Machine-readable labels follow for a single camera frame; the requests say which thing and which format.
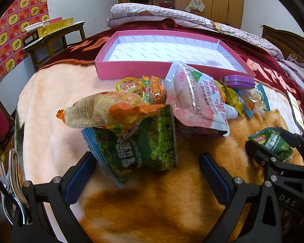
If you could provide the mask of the small green pea snack bag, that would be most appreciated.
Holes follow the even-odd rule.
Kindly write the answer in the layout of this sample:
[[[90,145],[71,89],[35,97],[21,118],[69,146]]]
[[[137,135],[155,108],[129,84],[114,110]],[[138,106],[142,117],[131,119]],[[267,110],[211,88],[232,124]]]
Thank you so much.
[[[281,127],[269,127],[249,135],[248,139],[273,152],[281,161],[285,162],[294,155],[295,151],[282,137],[282,133],[283,128]]]

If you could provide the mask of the blue clear candy bag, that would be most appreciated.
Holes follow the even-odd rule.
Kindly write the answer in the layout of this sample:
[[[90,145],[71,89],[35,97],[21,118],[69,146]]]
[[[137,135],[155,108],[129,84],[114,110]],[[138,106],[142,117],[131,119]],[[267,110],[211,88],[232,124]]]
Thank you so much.
[[[253,89],[241,90],[238,94],[243,100],[243,108],[248,118],[252,118],[255,112],[271,111],[268,97],[261,83],[257,83]]]

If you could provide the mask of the yellow lime candy packet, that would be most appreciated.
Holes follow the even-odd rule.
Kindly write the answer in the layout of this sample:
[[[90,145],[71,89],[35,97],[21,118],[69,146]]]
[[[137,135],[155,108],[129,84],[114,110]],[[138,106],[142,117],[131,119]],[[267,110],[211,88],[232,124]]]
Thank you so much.
[[[237,92],[235,92],[233,89],[225,87],[226,89],[226,103],[232,107],[234,107],[238,114],[242,117],[244,116],[244,102],[242,98],[239,96]]]

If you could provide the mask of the purple jelly cup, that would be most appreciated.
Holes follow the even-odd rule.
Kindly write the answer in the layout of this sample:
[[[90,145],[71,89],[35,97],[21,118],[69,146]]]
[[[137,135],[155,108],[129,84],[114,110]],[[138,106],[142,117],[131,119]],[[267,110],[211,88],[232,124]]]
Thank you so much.
[[[255,87],[253,78],[241,75],[228,75],[220,78],[220,83],[229,88],[238,90],[252,89]]]

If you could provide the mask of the pink white jelly drink pouch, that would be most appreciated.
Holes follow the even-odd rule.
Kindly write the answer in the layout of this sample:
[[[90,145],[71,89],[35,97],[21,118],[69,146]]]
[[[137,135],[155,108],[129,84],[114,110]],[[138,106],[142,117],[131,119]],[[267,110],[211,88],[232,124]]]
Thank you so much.
[[[172,106],[178,130],[188,134],[205,134],[215,138],[228,137],[228,120],[237,111],[222,100],[215,80],[183,63],[174,62],[164,81],[166,103]]]

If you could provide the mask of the long orange cracker packet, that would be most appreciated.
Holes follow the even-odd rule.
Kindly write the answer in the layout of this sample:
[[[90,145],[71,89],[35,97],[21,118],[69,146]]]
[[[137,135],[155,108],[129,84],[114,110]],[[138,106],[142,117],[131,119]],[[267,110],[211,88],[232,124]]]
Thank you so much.
[[[87,96],[57,112],[56,117],[71,128],[130,125],[154,116],[165,104],[149,104],[136,93],[103,92]]]

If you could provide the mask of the large green pea snack bag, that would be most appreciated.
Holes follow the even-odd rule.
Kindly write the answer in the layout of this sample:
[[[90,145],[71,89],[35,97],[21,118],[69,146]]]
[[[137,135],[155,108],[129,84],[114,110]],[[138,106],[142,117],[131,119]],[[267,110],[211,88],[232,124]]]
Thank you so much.
[[[116,135],[102,128],[85,128],[81,133],[98,163],[120,189],[134,169],[168,171],[178,166],[171,105],[143,119],[128,135]]]

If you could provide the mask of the orange striped snack packet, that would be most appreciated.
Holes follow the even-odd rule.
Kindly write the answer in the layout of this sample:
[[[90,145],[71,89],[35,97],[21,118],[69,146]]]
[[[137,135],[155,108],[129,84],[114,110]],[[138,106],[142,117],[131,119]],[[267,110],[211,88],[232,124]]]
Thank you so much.
[[[165,104],[166,89],[164,79],[157,76],[142,76],[142,98],[149,104]]]

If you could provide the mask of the yellow round jelly cup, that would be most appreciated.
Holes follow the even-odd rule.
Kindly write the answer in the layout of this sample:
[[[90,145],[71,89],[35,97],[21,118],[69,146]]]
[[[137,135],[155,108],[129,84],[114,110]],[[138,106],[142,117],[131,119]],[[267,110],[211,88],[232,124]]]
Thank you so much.
[[[120,92],[140,94],[142,92],[142,82],[138,78],[127,77],[117,83],[115,89]]]

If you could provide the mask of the lilac ruffled pillow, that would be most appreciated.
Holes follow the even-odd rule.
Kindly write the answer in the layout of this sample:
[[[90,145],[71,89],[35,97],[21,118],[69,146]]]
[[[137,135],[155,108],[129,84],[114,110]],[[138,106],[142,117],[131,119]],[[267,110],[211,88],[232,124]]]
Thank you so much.
[[[290,56],[287,60],[279,60],[278,64],[304,93],[304,64],[298,63]]]

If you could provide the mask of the wooden headboard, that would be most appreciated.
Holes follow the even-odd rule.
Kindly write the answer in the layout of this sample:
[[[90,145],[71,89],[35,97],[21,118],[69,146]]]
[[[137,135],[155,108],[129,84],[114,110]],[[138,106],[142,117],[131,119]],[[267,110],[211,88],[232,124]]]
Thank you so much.
[[[277,30],[263,25],[262,38],[278,47],[285,59],[290,56],[298,63],[304,64],[304,37],[290,31]]]

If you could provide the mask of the pink shallow cardboard box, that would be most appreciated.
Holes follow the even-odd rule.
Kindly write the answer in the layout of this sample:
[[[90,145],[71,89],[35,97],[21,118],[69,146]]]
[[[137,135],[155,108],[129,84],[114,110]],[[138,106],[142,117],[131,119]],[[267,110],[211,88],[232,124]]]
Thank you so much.
[[[216,80],[229,75],[255,78],[245,61],[223,41],[189,32],[117,31],[94,60],[101,80],[164,78],[174,62],[183,62]]]

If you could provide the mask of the white cloth on wardrobe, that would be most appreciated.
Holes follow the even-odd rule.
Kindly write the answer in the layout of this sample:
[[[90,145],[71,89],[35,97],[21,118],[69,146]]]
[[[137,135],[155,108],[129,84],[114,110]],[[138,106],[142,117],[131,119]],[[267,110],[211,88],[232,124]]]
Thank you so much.
[[[185,8],[185,11],[190,13],[191,11],[203,12],[205,5],[202,0],[191,0]]]

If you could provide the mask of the white rolled item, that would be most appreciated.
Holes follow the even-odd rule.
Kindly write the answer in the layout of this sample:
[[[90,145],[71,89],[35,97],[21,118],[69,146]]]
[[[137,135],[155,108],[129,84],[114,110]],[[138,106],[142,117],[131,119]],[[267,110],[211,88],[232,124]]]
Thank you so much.
[[[37,29],[40,29],[42,28],[43,26],[46,26],[48,25],[49,22],[46,21],[46,22],[37,22],[37,23],[34,23],[34,24],[31,24],[31,25],[28,25],[28,26],[25,26],[24,27],[24,33],[30,33],[30,32],[33,32]]]

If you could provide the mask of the folded lilac quilt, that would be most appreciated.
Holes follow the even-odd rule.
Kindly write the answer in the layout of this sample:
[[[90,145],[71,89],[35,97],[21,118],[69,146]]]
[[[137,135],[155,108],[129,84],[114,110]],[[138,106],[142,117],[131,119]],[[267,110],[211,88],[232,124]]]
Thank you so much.
[[[277,60],[283,59],[281,50],[268,40],[219,22],[212,21],[200,15],[139,3],[119,3],[111,7],[111,15],[106,24],[109,28],[117,27],[127,22],[135,21],[161,21],[166,18],[174,20],[186,28],[212,30],[225,35],[240,38],[252,45],[258,46],[271,54]]]

